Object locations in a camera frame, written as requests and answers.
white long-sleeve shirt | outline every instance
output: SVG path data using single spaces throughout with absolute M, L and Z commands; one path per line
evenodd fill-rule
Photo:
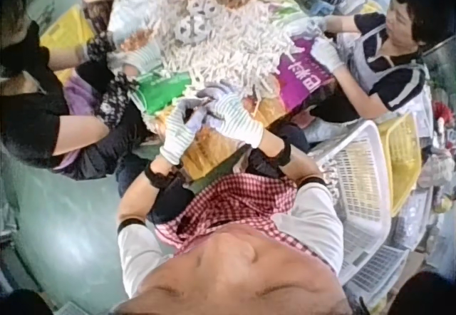
M 343 261 L 343 227 L 333 207 L 333 198 L 324 185 L 311 182 L 296 195 L 289 213 L 271 219 L 277 228 L 306 245 L 326 260 L 338 274 Z M 143 279 L 172 258 L 163 254 L 157 237 L 146 226 L 131 224 L 118 235 L 125 291 L 132 297 Z

pile of white plastic pieces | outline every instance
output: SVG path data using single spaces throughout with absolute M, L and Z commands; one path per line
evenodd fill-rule
M 188 72 L 192 97 L 204 83 L 223 80 L 239 86 L 241 97 L 258 101 L 278 90 L 268 77 L 278 73 L 283 54 L 293 58 L 301 49 L 271 21 L 269 5 L 251 0 L 228 9 L 215 0 L 162 0 L 160 25 L 155 34 L 162 51 L 162 74 Z

red checkered apron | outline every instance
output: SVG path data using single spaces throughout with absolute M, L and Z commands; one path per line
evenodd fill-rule
M 304 254 L 317 257 L 303 243 L 280 232 L 271 219 L 273 214 L 290 211 L 295 197 L 296 186 L 288 179 L 229 175 L 199 193 L 176 219 L 156 225 L 157 236 L 176 247 L 175 255 L 178 255 L 186 252 L 195 240 L 221 226 L 247 224 Z

white work glove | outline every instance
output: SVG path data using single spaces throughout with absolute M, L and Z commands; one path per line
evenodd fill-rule
M 160 148 L 160 154 L 173 165 L 179 165 L 180 158 L 201 129 L 207 111 L 199 106 L 202 106 L 200 99 L 181 100 L 166 119 L 165 143 Z M 187 112 L 196 107 L 199 108 L 185 122 Z
M 335 44 L 327 38 L 315 38 L 311 55 L 330 73 L 343 66 L 343 61 L 339 57 Z
M 212 99 L 206 104 L 208 115 L 205 123 L 225 137 L 257 148 L 263 138 L 264 127 L 250 116 L 234 91 L 231 85 L 222 81 L 207 85 L 197 94 L 200 98 Z
M 326 31 L 324 17 L 306 17 L 296 19 L 284 27 L 289 36 L 303 35 L 304 38 L 322 36 Z
M 140 74 L 145 74 L 161 64 L 161 57 L 157 41 L 152 40 L 142 48 L 126 53 L 123 63 L 130 64 L 137 68 Z

laundry basket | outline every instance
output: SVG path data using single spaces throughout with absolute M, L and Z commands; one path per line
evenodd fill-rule
M 391 216 L 395 217 L 418 181 L 421 148 L 415 120 L 410 113 L 378 126 L 385 151 L 391 194 Z
M 346 288 L 356 298 L 363 297 L 368 308 L 372 309 L 399 279 L 408 253 L 407 249 L 383 245 L 353 276 Z
M 343 223 L 345 284 L 378 250 L 391 227 L 388 171 L 375 123 L 359 123 L 349 134 L 317 145 L 310 153 L 318 165 L 336 161 Z
M 393 235 L 395 245 L 414 251 L 426 233 L 434 188 L 413 190 L 399 212 Z

